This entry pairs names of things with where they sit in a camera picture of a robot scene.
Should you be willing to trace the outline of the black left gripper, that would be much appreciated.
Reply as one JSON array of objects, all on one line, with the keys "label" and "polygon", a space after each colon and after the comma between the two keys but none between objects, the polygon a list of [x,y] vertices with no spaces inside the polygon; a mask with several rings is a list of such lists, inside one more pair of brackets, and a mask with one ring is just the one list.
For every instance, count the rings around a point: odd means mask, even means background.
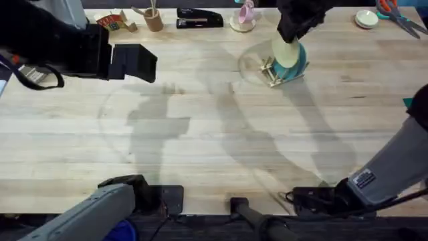
[{"label": "black left gripper", "polygon": [[123,80],[125,75],[134,76],[153,83],[156,80],[157,57],[141,44],[108,43],[109,31],[98,24],[90,24],[80,32],[80,38],[66,56],[62,74],[79,78],[98,78],[101,80]]}]

